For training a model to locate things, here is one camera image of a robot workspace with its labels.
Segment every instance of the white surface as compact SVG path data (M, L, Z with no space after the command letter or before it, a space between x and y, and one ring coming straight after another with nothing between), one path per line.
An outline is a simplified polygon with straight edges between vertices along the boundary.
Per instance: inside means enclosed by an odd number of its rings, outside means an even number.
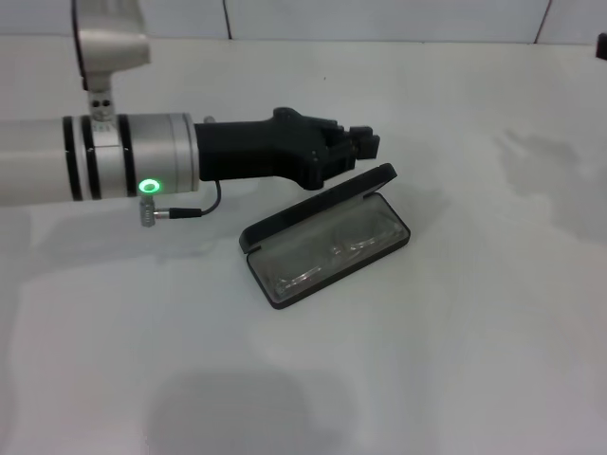
M533 43L548 0L228 0L236 39Z
M0 122L0 182L0 207L73 200L60 118Z
M0 39L0 118L82 112L72 52ZM154 41L121 110L370 124L380 158L355 173L394 164L382 192L412 241L278 312L237 239L309 196L291 182L226 183L212 216L147 230L136 201L0 210L0 453L605 453L592 54Z
M603 31L607 31L605 0L554 0L540 43L595 44Z
M153 36L228 38L222 0L139 0ZM0 34L71 36L70 0L3 0Z

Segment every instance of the silver cylinder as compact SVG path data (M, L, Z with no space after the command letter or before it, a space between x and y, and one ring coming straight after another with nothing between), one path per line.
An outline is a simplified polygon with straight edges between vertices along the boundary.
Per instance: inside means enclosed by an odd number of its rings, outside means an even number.
M101 143L87 118L0 122L0 206L198 189L198 147L188 114L123 120L119 145L112 147Z
M70 200L62 121L0 122L0 205Z

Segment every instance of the black ring band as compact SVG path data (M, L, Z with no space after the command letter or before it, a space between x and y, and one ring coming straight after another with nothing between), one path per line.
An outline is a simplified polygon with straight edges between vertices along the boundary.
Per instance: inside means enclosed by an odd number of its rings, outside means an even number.
M135 176L135 157L133 156L133 142L131 140L131 127L128 116L124 114L118 116L118 129L122 142L122 155L124 157L126 195L135 197L137 196L137 178Z
M83 130L84 148L86 149L88 186L91 189L91 197L95 200L99 200L101 199L101 186L99 182L99 171L97 169L95 143L93 142L93 131L91 129L91 118L89 116L82 116L80 122Z
M64 117L64 147L65 162L67 163L67 176L69 177L69 188L72 190L72 199L83 200L83 192L80 188L80 177L78 176L78 162L76 161L76 150L74 148L74 127L72 117Z

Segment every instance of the eyeglasses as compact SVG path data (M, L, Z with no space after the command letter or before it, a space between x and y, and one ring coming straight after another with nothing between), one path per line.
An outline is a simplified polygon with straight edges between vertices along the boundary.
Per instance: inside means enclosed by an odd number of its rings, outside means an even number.
M366 209L344 216L320 235L303 238L267 258L262 277L267 290L284 300L408 235L382 210Z

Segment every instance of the open case lid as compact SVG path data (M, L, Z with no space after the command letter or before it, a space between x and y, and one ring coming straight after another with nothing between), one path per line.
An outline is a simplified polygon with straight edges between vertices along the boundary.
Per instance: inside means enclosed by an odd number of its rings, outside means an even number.
M245 229L240 247L272 307L286 308L409 242L409 228L375 192L395 177L384 164Z
M373 168L371 171L343 182L331 190L323 191L247 227L240 236L240 247L243 253L249 254L257 249L265 239L285 229L293 228L311 216L332 209L342 202L357 196L364 197L370 192L377 191L395 177L396 171L392 164L382 164Z

